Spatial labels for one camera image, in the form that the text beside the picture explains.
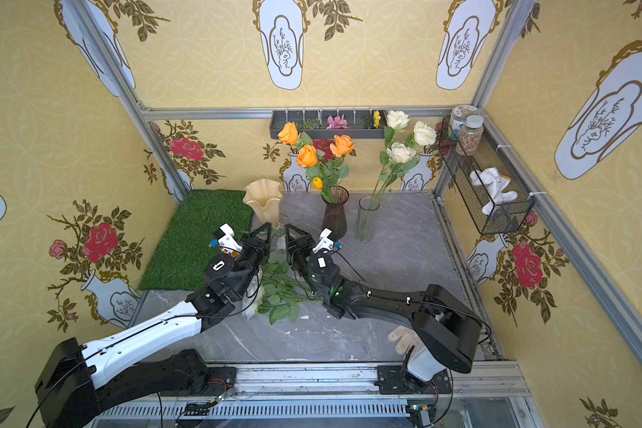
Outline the pink flower in tray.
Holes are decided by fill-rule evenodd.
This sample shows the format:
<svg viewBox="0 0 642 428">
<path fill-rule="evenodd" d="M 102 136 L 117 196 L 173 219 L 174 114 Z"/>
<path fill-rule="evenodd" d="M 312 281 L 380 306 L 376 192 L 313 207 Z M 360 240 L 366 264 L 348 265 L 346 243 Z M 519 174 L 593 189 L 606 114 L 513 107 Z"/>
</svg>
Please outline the pink flower in tray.
<svg viewBox="0 0 642 428">
<path fill-rule="evenodd" d="M 327 118 L 328 129 L 347 129 L 349 128 L 348 121 L 342 115 L 329 116 Z"/>
</svg>

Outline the bottle with colourful beads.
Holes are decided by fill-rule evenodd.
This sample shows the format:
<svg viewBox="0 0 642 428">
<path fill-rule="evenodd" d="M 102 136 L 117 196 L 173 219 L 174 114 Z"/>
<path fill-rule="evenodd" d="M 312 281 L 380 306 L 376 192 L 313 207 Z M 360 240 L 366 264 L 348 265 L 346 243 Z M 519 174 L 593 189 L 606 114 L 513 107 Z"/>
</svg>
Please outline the bottle with colourful beads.
<svg viewBox="0 0 642 428">
<path fill-rule="evenodd" d="M 483 123 L 483 116 L 471 115 L 467 117 L 465 125 L 458 135 L 458 146 L 456 147 L 458 154 L 470 156 L 475 153 L 483 136 Z"/>
</svg>

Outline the yellow flower in tray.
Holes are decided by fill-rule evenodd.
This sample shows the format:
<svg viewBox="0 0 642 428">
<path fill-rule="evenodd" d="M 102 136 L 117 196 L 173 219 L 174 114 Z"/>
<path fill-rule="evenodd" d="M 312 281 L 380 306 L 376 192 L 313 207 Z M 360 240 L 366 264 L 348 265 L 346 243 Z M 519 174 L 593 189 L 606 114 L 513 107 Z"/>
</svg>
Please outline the yellow flower in tray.
<svg viewBox="0 0 642 428">
<path fill-rule="evenodd" d="M 381 128 L 381 112 L 379 111 L 374 111 L 373 112 L 373 128 Z"/>
</svg>

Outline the clear glass vase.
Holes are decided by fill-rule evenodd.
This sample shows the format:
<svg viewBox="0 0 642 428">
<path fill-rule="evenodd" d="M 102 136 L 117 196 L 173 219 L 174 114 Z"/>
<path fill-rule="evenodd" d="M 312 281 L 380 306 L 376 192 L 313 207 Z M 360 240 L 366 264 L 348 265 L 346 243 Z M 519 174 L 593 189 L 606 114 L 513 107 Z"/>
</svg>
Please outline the clear glass vase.
<svg viewBox="0 0 642 428">
<path fill-rule="evenodd" d="M 355 237 L 361 243 L 368 243 L 376 234 L 376 219 L 380 203 L 372 195 L 363 196 L 358 202 L 358 217 Z"/>
</svg>

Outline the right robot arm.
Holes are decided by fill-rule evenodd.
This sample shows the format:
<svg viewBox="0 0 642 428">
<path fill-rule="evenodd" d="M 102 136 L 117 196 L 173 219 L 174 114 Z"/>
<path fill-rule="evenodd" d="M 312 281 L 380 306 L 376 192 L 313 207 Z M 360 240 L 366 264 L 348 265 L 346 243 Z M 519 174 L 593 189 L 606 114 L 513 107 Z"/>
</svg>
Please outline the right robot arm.
<svg viewBox="0 0 642 428">
<path fill-rule="evenodd" d="M 440 285 L 420 292 L 391 292 L 350 280 L 333 261 L 334 245 L 319 246 L 310 233 L 285 225 L 288 263 L 333 317 L 409 327 L 444 367 L 462 374 L 472 371 L 483 329 L 472 310 Z"/>
</svg>

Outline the yellow orange tulip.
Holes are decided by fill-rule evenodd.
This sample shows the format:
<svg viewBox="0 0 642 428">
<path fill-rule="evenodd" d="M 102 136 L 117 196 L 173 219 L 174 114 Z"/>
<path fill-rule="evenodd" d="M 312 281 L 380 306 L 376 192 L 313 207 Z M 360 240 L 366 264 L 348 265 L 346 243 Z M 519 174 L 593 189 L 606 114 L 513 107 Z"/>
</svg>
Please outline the yellow orange tulip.
<svg viewBox="0 0 642 428">
<path fill-rule="evenodd" d="M 324 181 L 320 177 L 313 178 L 312 185 L 316 190 L 319 190 L 320 195 L 325 203 L 335 202 L 331 187 L 325 185 Z"/>
</svg>

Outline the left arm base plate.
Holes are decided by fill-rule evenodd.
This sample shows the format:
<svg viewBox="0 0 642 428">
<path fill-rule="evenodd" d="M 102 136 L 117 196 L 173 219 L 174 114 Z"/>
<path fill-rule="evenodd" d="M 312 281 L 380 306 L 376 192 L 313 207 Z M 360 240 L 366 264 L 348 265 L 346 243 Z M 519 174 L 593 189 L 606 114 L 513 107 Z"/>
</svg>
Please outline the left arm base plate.
<svg viewBox="0 0 642 428">
<path fill-rule="evenodd" d="M 233 389 L 236 376 L 236 367 L 208 367 L 202 394 L 208 397 L 217 397 L 223 392 Z"/>
</svg>

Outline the orange rose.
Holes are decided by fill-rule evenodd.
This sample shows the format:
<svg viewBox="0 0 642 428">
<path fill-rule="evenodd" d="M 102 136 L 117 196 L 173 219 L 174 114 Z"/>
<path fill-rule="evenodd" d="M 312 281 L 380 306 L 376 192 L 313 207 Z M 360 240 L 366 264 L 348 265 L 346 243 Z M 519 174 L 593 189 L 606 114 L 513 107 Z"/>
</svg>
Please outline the orange rose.
<svg viewBox="0 0 642 428">
<path fill-rule="evenodd" d="M 324 159 L 326 160 L 330 150 L 322 148 L 319 141 L 313 140 L 306 132 L 298 130 L 293 122 L 286 123 L 278 133 L 278 142 L 290 148 L 288 165 L 283 172 L 285 190 L 294 193 L 308 192 L 314 189 L 310 181 L 307 180 L 304 169 L 297 165 L 298 153 L 303 146 L 311 144 L 317 148 L 319 153 L 323 152 L 325 154 Z"/>
<path fill-rule="evenodd" d="M 313 178 L 320 177 L 325 185 L 332 186 L 330 184 L 330 172 L 324 157 L 325 154 L 323 152 L 319 153 L 317 148 L 311 144 L 303 146 L 298 153 L 297 165 L 304 169 L 305 176 L 311 185 Z"/>
</svg>

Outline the pale blue rose middle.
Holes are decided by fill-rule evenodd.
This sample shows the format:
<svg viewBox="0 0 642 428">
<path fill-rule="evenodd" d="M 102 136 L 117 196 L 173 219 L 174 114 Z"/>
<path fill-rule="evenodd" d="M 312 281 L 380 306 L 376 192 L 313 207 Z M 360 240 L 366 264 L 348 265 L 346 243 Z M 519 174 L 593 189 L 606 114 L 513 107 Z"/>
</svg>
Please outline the pale blue rose middle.
<svg viewBox="0 0 642 428">
<path fill-rule="evenodd" d="M 244 294 L 244 308 L 247 310 L 255 311 L 257 310 L 260 301 L 263 297 L 263 285 L 262 285 L 262 276 L 263 272 L 260 269 L 257 274 L 254 275 L 251 283 L 249 284 L 246 292 Z"/>
</svg>

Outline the grey wall planter tray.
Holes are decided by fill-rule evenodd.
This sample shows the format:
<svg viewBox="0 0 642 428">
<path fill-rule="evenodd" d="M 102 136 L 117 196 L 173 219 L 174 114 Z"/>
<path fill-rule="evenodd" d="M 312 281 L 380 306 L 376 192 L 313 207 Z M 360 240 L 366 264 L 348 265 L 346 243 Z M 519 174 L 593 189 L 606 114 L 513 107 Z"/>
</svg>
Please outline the grey wall planter tray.
<svg viewBox="0 0 642 428">
<path fill-rule="evenodd" d="M 373 128 L 373 112 L 381 112 L 381 128 Z M 347 129 L 328 129 L 329 116 L 342 115 L 348 121 Z M 306 132 L 312 139 L 332 139 L 335 135 L 347 135 L 353 139 L 382 139 L 387 111 L 359 108 L 326 108 L 326 109 L 283 109 L 274 110 L 269 120 L 269 134 L 278 140 L 278 133 L 286 123 L 293 122 L 298 130 Z"/>
</svg>

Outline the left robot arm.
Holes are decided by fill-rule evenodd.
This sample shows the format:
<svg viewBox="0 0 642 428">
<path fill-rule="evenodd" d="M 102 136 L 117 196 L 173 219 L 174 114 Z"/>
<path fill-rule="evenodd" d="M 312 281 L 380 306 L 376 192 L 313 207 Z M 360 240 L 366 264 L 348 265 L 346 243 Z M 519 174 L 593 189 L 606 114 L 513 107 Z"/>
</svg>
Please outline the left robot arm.
<svg viewBox="0 0 642 428">
<path fill-rule="evenodd" d="M 35 385 L 34 414 L 47 427 L 83 427 L 133 399 L 207 385 L 209 371 L 194 351 L 158 363 L 146 358 L 239 314 L 235 305 L 257 295 L 250 285 L 269 261 L 272 233 L 273 226 L 264 223 L 235 241 L 223 225 L 215 237 L 225 251 L 210 260 L 202 288 L 117 335 L 57 344 Z"/>
</svg>

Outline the purple glass vase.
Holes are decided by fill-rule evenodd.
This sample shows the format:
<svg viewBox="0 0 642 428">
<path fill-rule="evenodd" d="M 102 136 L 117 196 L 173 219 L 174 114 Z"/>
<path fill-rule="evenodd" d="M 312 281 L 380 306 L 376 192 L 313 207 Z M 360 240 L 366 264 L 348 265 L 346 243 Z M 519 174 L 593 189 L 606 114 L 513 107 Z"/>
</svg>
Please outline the purple glass vase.
<svg viewBox="0 0 642 428">
<path fill-rule="evenodd" d="M 345 187 L 331 187 L 327 192 L 322 192 L 321 198 L 326 205 L 322 221 L 322 228 L 331 231 L 329 238 L 339 241 L 348 229 L 345 214 L 345 203 L 349 201 L 349 192 Z"/>
</svg>

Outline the cream ruffled vase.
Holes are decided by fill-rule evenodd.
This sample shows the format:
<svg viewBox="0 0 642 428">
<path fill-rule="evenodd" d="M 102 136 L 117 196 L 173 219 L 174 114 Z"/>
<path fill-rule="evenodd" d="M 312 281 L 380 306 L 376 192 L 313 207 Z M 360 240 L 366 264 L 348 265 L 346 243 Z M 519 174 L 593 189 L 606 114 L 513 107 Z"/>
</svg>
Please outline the cream ruffled vase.
<svg viewBox="0 0 642 428">
<path fill-rule="evenodd" d="M 284 195 L 281 184 L 268 178 L 261 178 L 245 187 L 243 202 L 248 205 L 261 224 L 270 223 L 273 228 L 280 226 L 280 203 Z"/>
</svg>

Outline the white rose stem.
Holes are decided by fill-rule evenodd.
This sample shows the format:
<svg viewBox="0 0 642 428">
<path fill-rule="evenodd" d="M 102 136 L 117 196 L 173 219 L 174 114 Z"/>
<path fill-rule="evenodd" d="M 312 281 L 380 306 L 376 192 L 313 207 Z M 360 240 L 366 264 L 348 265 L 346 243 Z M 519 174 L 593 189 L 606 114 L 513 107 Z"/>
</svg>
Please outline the white rose stem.
<svg viewBox="0 0 642 428">
<path fill-rule="evenodd" d="M 387 126 L 383 129 L 384 148 L 379 153 L 380 173 L 372 195 L 380 203 L 389 188 L 419 163 L 420 153 L 426 146 L 436 142 L 435 128 L 417 121 L 404 140 L 398 139 L 398 133 L 404 131 L 409 124 L 409 116 L 403 111 L 389 111 L 386 118 Z"/>
</svg>

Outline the orange rose stem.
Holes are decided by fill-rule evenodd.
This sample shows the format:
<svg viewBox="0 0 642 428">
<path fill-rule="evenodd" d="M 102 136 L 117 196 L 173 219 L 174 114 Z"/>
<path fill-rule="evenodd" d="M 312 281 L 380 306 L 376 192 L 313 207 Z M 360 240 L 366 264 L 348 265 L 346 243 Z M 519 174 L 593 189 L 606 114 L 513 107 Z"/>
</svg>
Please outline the orange rose stem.
<svg viewBox="0 0 642 428">
<path fill-rule="evenodd" d="M 331 183 L 333 187 L 337 187 L 349 176 L 350 167 L 345 164 L 345 158 L 354 152 L 354 142 L 347 135 L 335 135 L 330 150 L 333 154 L 330 162 Z"/>
</svg>

